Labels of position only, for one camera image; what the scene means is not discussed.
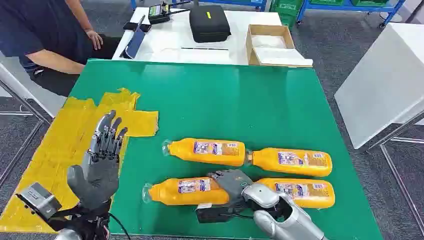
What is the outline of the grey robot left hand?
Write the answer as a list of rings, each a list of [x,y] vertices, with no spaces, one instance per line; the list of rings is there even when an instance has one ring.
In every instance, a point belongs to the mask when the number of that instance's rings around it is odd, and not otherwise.
[[[122,118],[115,116],[111,110],[97,122],[81,164],[67,169],[67,184],[86,209],[99,208],[119,187],[120,152],[128,128],[117,132]]]

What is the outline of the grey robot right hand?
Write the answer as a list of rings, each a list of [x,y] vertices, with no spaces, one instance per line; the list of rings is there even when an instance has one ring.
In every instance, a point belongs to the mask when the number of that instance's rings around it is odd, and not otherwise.
[[[229,208],[230,213],[240,213],[247,207],[242,192],[254,182],[244,172],[240,169],[217,170],[207,176],[228,194],[229,200],[224,206]]]

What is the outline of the person's left hand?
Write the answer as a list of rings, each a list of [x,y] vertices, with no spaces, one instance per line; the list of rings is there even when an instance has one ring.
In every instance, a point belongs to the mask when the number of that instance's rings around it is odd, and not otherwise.
[[[93,48],[95,50],[100,50],[102,48],[102,45],[103,45],[102,37],[97,32],[95,32],[94,30],[91,30],[91,29],[86,30],[85,32],[86,32],[88,38],[90,39],[90,41],[92,42]]]

